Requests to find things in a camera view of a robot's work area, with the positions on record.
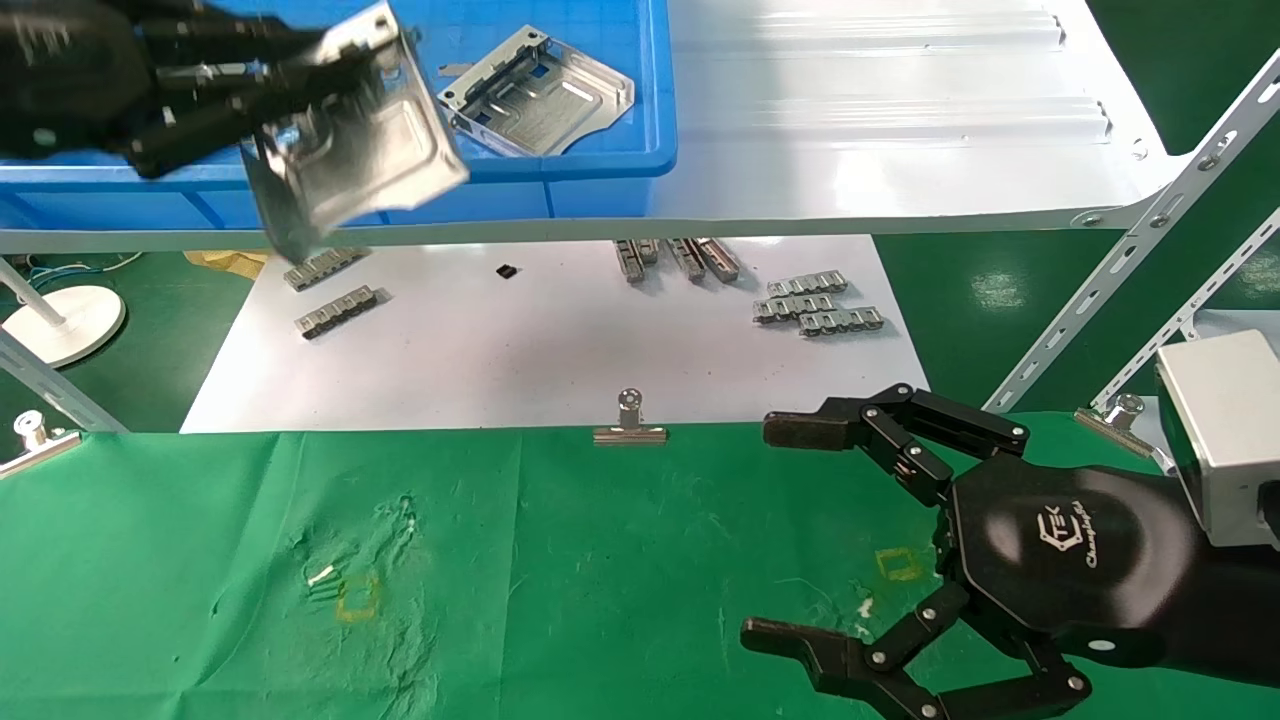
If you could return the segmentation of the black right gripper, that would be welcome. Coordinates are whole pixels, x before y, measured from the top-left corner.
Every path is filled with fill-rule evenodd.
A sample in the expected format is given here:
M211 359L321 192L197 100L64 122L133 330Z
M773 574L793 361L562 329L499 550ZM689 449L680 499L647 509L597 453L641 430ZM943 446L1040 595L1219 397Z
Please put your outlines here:
M950 571L964 585L943 583L874 642L744 621L745 650L799 661L815 692L884 719L1052 719L1092 693L1061 653L1117 667L1210 665L1208 544L1170 480L1027 462L1025 427L906 383L828 397L813 413L771 411L762 434L778 448L860 450L922 505L948 506ZM955 480L927 442L992 459ZM1028 675L940 694L918 684L908 665L963 616Z

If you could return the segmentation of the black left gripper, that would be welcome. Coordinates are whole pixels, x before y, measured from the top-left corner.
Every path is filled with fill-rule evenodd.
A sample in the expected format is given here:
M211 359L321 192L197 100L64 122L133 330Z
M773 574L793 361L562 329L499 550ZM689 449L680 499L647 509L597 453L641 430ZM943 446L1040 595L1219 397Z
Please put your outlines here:
M287 61L326 32L210 1L142 1L138 37L133 19L111 3L5 1L3 156L105 149L123 136L127 117L152 90L148 60L161 70ZM238 76L163 77L152 119L125 138L125 160L145 179L164 177L264 126L357 91L371 64L335 60Z

